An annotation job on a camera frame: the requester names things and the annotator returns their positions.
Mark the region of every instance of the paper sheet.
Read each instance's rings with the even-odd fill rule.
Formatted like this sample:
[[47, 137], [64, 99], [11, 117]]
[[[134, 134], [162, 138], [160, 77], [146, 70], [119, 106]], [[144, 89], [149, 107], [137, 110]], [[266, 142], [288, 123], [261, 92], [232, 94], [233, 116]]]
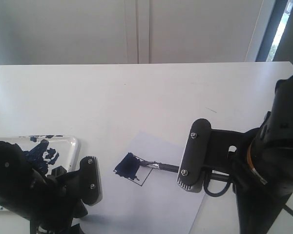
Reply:
[[139, 133], [113, 168], [101, 176], [103, 199], [80, 219], [87, 234], [188, 234], [204, 192], [184, 191], [177, 174], [153, 169], [143, 186], [116, 175], [115, 166], [132, 152], [147, 161], [179, 165], [183, 148]]

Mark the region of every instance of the brush handle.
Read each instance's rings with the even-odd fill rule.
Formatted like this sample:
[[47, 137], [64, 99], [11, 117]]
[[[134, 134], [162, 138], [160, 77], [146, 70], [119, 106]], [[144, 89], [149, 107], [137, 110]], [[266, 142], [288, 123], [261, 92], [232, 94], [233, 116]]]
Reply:
[[178, 171], [179, 171], [178, 166], [164, 164], [164, 163], [159, 163], [158, 165], [160, 167], [160, 170], [169, 171], [169, 172], [175, 172], [175, 173], [178, 173]]

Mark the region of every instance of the bolt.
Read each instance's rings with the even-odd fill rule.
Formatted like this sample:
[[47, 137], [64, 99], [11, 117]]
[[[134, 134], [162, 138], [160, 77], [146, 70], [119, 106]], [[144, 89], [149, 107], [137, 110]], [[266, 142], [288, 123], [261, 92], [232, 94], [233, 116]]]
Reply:
[[181, 174], [183, 176], [187, 176], [188, 175], [188, 171], [183, 169], [183, 170], [181, 170]]
[[192, 138], [192, 139], [197, 138], [197, 134], [196, 134], [196, 133], [191, 133], [191, 138]]

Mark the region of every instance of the table surface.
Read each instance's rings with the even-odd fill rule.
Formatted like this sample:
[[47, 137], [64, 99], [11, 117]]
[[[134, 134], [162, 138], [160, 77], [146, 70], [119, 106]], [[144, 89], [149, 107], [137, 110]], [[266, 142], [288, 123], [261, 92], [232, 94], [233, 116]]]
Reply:
[[[0, 136], [76, 136], [80, 158], [98, 157], [104, 174], [139, 131], [184, 147], [198, 118], [214, 129], [258, 127], [276, 81], [292, 74], [289, 62], [0, 66]], [[293, 218], [282, 211], [269, 233], [284, 230], [293, 233]], [[1, 212], [1, 233], [29, 233], [29, 222]], [[231, 190], [204, 198], [190, 233], [239, 233]]]

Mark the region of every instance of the white cabinet door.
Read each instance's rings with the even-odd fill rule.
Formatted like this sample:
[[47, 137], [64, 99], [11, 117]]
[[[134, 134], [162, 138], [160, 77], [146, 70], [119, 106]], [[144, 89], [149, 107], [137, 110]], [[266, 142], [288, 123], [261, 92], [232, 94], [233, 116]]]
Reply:
[[140, 1], [149, 1], [151, 63], [255, 60], [274, 4], [274, 0]]
[[135, 0], [0, 0], [0, 64], [136, 62]]

